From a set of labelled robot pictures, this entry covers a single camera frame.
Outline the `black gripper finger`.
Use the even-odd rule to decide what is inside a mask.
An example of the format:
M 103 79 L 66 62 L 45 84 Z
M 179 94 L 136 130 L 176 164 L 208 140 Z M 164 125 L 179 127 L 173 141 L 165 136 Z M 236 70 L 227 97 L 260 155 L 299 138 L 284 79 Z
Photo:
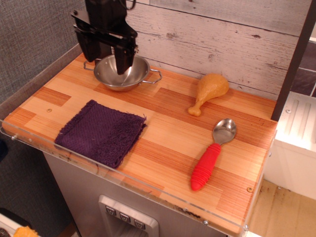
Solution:
M 114 47 L 117 74 L 122 75 L 133 64 L 135 45 L 116 45 Z
M 75 28 L 75 33 L 86 60 L 92 62 L 99 58 L 101 53 L 99 41 L 82 32 L 79 28 Z

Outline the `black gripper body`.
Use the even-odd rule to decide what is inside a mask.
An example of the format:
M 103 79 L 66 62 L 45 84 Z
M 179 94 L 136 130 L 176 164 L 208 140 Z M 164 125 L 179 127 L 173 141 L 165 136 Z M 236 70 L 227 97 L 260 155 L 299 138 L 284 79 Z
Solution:
M 126 22 L 128 6 L 125 0 L 86 0 L 85 10 L 73 10 L 74 28 L 92 36 L 106 46 L 131 45 L 136 48 L 137 33 Z

